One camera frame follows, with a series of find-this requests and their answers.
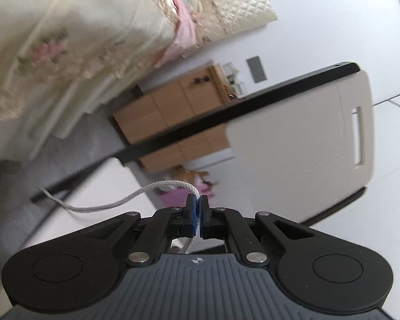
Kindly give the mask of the cream quilted headboard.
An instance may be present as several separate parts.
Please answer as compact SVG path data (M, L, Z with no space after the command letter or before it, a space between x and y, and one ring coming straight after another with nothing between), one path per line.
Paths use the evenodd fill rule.
M199 0L196 36L198 46L277 20L269 0Z

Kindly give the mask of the wooden drawer cabinet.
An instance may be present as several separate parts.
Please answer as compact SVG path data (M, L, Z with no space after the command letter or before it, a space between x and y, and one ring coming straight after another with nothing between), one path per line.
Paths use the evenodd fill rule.
M230 84L219 64L208 64L149 91L113 114L134 145L230 102ZM228 148L220 124L139 159L154 174Z

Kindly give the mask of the white shoelace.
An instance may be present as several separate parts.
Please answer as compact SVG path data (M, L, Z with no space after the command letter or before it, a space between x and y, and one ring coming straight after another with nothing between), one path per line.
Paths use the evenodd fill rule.
M64 200L51 197L59 208L42 225L32 244L50 241L126 212L138 212L141 217L151 217L158 210L158 206L147 196L151 191L167 192L181 187L195 195L198 200L201 197L193 184L184 181L156 181L140 189L135 188L137 184L127 180L108 184L90 181L87 185L78 187Z

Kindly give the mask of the grey wall socket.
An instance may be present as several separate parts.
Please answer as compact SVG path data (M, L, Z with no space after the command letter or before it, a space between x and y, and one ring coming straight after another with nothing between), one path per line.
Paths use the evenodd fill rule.
M262 60L259 56L254 56L250 59L247 59L246 63L248 65L254 83L267 81L267 74L264 70Z

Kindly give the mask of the bed with floral cover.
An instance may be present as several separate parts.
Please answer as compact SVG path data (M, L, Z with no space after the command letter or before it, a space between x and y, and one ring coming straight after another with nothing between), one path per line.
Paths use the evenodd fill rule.
M37 156L175 37L173 0L0 0L0 161Z

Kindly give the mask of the brown cardboard box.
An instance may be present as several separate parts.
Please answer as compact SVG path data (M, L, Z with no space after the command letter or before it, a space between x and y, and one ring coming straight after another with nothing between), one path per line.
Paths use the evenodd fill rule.
M187 183L195 183L195 180L201 179L202 181L210 175L207 171L195 171L185 169L182 166L175 168L173 179L176 181L184 181Z

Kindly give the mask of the white black chair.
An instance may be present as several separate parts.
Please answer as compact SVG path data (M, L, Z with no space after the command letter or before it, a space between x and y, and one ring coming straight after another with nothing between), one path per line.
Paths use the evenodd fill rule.
M170 207L126 212L32 244L3 267L4 319L385 319L392 270L376 252L314 229L374 168L367 73L334 65L262 90L125 152L138 158L225 123L248 206L225 238L170 234ZM90 181L137 182L117 158Z

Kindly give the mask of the pink blanket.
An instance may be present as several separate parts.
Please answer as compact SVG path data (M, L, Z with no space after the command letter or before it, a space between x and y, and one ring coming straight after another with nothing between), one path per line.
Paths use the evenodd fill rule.
M178 21L175 27L175 37L169 46L158 56L154 65L160 68L167 63L184 57L197 44L196 25L201 7L199 0L173 0Z

